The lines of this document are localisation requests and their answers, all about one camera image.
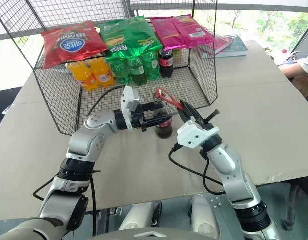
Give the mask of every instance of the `floor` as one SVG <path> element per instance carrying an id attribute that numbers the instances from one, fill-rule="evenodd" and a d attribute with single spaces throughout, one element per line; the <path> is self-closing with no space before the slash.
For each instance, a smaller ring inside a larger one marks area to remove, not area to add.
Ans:
<path id="1" fill-rule="evenodd" d="M 287 183 L 275 183 L 258 187 L 262 200 L 268 206 L 268 214 L 274 220 L 285 240 L 308 240 L 308 196 L 301 191 L 296 206 L 296 218 L 293 231 L 286 232 L 281 227 L 281 219 L 287 215 L 287 201 L 290 185 Z M 240 224 L 235 212 L 231 208 L 225 195 L 204 195 L 214 210 L 216 219 L 221 229 L 222 240 L 244 239 L 240 230 Z M 187 214 L 188 201 L 190 197 L 179 197 L 162 201 L 162 216 L 160 226 L 165 228 L 176 228 L 190 231 L 190 218 Z M 110 217 L 109 231 L 117 231 L 123 219 L 132 206 L 122 208 L 121 215 Z M 0 221 L 0 235 L 6 233 L 24 219 Z M 92 237 L 92 216 L 86 215 L 82 226 L 75 232 L 70 232 L 64 240 L 86 240 Z"/>

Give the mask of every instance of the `wire mesh cage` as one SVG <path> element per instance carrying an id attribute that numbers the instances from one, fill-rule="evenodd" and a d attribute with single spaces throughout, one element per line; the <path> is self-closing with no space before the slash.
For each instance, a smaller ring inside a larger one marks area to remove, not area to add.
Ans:
<path id="1" fill-rule="evenodd" d="M 93 21 L 99 32 L 100 24 L 112 20 L 144 16 L 150 23 L 153 17 L 190 14 L 214 35 L 216 13 L 217 0 L 0 0 L 0 22 L 32 67 L 56 127 L 65 135 L 72 135 L 82 126 L 91 107 L 107 89 L 86 91 L 64 64 L 43 69 L 42 32 L 84 21 Z M 202 59 L 197 48 L 179 49 L 173 53 L 171 78 L 160 77 L 143 86 L 129 83 L 138 89 L 141 103 L 152 102 L 155 89 L 160 87 L 195 108 L 211 105 L 218 97 L 215 58 L 211 55 Z M 109 93 L 94 111 L 120 109 L 122 92 Z M 169 111 L 177 114 L 173 106 L 169 106 Z"/>

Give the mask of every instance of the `table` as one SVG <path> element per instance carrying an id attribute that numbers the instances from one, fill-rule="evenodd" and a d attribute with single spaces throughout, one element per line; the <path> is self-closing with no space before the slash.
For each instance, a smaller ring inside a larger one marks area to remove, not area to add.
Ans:
<path id="1" fill-rule="evenodd" d="M 220 110 L 212 123 L 241 154 L 256 185 L 308 176 L 308 103 L 258 43 L 246 45 L 246 57 L 216 60 L 218 99 L 199 112 L 208 116 Z M 166 140 L 158 139 L 154 129 L 111 137 L 94 168 L 102 170 L 94 175 L 97 209 L 205 192 L 202 178 L 168 160 L 182 124 L 175 116 L 173 135 Z M 59 171 L 69 139 L 58 132 L 31 75 L 0 125 L 0 220 L 37 217 L 42 202 L 32 193 Z M 183 148 L 173 157 L 204 170 L 198 150 Z M 212 168 L 208 174 L 217 179 Z M 86 196 L 90 211 L 90 190 Z"/>

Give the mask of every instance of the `tree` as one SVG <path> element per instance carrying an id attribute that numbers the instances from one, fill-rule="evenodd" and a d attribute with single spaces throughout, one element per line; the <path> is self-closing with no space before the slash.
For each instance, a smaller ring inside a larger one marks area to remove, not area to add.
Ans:
<path id="1" fill-rule="evenodd" d="M 289 46 L 290 50 L 292 50 L 308 29 L 308 13 L 299 13 L 297 17 L 292 18 L 288 24 L 288 27 L 291 35 L 293 36 L 293 41 Z"/>
<path id="2" fill-rule="evenodd" d="M 268 31 L 274 31 L 278 25 L 278 19 L 282 18 L 283 14 L 279 11 L 260 11 L 260 18 L 256 20 L 258 23 L 258 32 L 262 37 Z"/>
<path id="3" fill-rule="evenodd" d="M 235 22 L 236 20 L 239 18 L 239 16 L 241 15 L 242 10 L 233 10 L 232 14 L 234 15 L 234 19 L 233 19 L 233 23 L 232 23 L 232 30 L 234 28 Z"/>

